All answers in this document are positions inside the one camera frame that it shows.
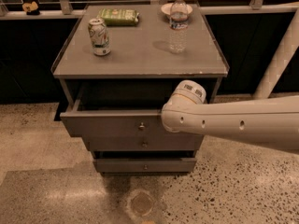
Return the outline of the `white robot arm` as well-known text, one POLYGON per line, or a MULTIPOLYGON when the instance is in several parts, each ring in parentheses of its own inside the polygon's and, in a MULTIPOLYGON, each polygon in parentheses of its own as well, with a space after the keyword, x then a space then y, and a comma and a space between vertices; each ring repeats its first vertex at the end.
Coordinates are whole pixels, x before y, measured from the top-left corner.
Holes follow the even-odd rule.
POLYGON ((260 147, 299 150, 299 96, 207 104, 206 91, 181 81, 162 109, 172 133, 209 135, 260 147))

